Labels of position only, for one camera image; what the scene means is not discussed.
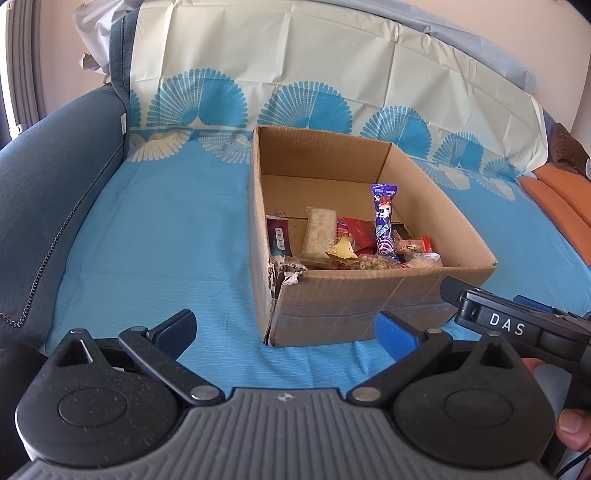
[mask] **black cable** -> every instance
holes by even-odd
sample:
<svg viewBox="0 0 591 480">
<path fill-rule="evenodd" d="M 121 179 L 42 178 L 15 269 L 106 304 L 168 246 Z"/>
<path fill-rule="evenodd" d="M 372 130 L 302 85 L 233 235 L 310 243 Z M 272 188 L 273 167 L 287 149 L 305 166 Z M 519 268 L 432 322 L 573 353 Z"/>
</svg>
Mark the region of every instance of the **black cable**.
<svg viewBox="0 0 591 480">
<path fill-rule="evenodd" d="M 591 455 L 591 448 L 588 448 L 587 450 L 585 450 L 583 453 L 581 453 L 581 455 L 579 455 L 576 459 L 574 459 L 573 461 L 567 463 L 564 467 L 562 467 L 560 469 L 560 471 L 556 474 L 556 478 L 560 478 L 561 476 L 563 476 L 566 472 L 568 472 L 572 467 L 578 465 L 579 463 L 581 463 L 583 460 L 585 460 L 589 455 Z"/>
</svg>

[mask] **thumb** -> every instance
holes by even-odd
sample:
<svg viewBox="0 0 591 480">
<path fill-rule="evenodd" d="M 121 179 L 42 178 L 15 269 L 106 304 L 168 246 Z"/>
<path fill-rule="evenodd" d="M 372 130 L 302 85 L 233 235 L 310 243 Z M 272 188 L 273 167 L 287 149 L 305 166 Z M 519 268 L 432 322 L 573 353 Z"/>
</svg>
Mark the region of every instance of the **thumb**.
<svg viewBox="0 0 591 480">
<path fill-rule="evenodd" d="M 591 447 L 591 413 L 563 410 L 556 424 L 556 435 L 571 450 L 584 452 Z"/>
</svg>

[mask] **human hand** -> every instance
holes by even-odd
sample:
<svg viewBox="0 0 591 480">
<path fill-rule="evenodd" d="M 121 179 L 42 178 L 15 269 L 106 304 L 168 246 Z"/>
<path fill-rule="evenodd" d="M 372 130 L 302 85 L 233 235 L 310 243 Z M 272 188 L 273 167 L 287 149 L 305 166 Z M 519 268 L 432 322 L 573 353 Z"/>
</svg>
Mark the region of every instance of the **human hand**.
<svg viewBox="0 0 591 480">
<path fill-rule="evenodd" d="M 544 362 L 538 358 L 524 358 L 523 362 L 528 370 L 534 369 Z M 556 436 L 569 449 L 584 452 L 591 448 L 591 412 L 583 410 L 563 410 L 556 422 Z M 579 475 L 579 480 L 591 478 L 591 462 L 587 462 Z"/>
</svg>

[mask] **candy wrapper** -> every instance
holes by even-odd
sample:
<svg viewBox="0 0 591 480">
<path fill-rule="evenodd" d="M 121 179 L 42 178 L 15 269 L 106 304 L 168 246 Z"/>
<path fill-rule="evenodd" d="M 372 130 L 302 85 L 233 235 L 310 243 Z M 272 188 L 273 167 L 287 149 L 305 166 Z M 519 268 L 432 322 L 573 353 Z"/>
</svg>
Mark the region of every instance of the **candy wrapper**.
<svg viewBox="0 0 591 480">
<path fill-rule="evenodd" d="M 331 268 L 326 251 L 336 242 L 336 212 L 324 208 L 306 209 L 308 225 L 300 259 L 306 266 Z"/>
<path fill-rule="evenodd" d="M 347 221 L 344 218 L 336 219 L 336 238 L 339 239 L 342 236 L 349 236 L 349 227 Z"/>
<path fill-rule="evenodd" d="M 397 255 L 415 254 L 415 253 L 431 253 L 433 248 L 429 237 L 422 236 L 421 238 L 412 238 L 410 240 L 396 240 L 394 242 L 394 252 Z"/>
<path fill-rule="evenodd" d="M 332 259 L 343 265 L 352 265 L 357 263 L 359 259 L 355 252 L 353 252 L 353 246 L 351 246 L 351 237 L 342 236 L 336 245 L 330 247 L 326 254 Z"/>
<path fill-rule="evenodd" d="M 373 222 L 359 220 L 357 218 L 343 219 L 353 238 L 353 250 L 356 254 L 374 254 L 378 247 L 375 237 L 375 225 Z"/>
<path fill-rule="evenodd" d="M 290 236 L 287 218 L 267 215 L 269 250 L 273 257 L 291 257 Z"/>
<path fill-rule="evenodd" d="M 434 252 L 413 254 L 412 259 L 403 265 L 404 268 L 443 268 L 441 257 Z"/>
<path fill-rule="evenodd" d="M 351 270 L 391 270 L 401 268 L 402 264 L 393 258 L 381 255 L 360 255 L 359 261 L 351 265 Z"/>
<path fill-rule="evenodd" d="M 383 257 L 395 257 L 392 240 L 392 200 L 396 195 L 396 185 L 375 183 L 371 186 L 375 205 L 375 236 L 378 254 Z"/>
</svg>

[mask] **gray handle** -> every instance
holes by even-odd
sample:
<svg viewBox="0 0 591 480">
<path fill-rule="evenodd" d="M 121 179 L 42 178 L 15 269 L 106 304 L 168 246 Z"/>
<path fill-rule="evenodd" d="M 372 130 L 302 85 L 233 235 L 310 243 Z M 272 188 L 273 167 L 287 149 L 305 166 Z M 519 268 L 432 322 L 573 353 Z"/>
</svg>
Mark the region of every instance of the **gray handle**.
<svg viewBox="0 0 591 480">
<path fill-rule="evenodd" d="M 534 463 L 467 471 L 410 448 L 381 410 L 336 390 L 236 389 L 195 407 L 157 450 L 125 465 L 71 470 L 35 461 L 18 480 L 550 480 Z"/>
</svg>

